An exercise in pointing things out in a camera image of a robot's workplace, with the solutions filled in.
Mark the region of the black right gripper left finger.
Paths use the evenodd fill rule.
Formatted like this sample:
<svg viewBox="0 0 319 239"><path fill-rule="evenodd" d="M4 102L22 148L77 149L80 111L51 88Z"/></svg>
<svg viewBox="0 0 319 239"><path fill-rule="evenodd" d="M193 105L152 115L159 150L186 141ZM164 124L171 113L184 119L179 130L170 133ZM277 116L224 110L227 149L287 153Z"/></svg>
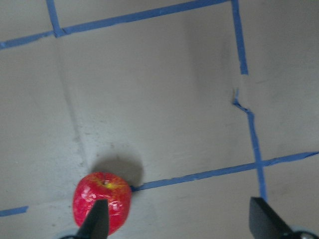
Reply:
<svg viewBox="0 0 319 239"><path fill-rule="evenodd" d="M108 234L108 200L96 200L84 223L74 237L76 239L106 239Z"/></svg>

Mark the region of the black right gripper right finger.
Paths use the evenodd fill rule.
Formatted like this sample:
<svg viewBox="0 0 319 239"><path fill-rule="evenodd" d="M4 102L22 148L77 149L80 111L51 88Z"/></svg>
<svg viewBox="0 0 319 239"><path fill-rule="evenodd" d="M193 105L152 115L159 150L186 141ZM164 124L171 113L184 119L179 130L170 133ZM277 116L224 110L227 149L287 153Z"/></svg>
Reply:
<svg viewBox="0 0 319 239"><path fill-rule="evenodd" d="M317 239L309 230L293 228L261 197L250 198L249 229L255 239Z"/></svg>

